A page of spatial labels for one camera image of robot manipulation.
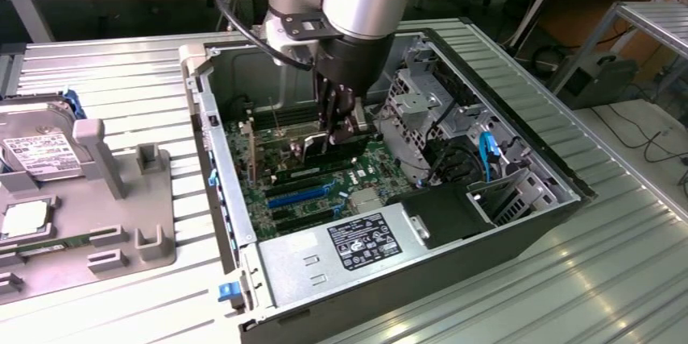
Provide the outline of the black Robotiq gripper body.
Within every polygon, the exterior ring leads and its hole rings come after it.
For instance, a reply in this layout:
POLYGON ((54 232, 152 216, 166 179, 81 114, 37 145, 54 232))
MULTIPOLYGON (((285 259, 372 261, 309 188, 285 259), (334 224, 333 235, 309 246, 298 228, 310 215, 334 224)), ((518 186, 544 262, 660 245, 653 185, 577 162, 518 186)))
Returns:
POLYGON ((328 85, 342 85, 356 97, 364 97, 380 78, 393 40, 393 34, 381 39, 344 35, 320 40, 314 59, 317 96, 324 96, 328 85))

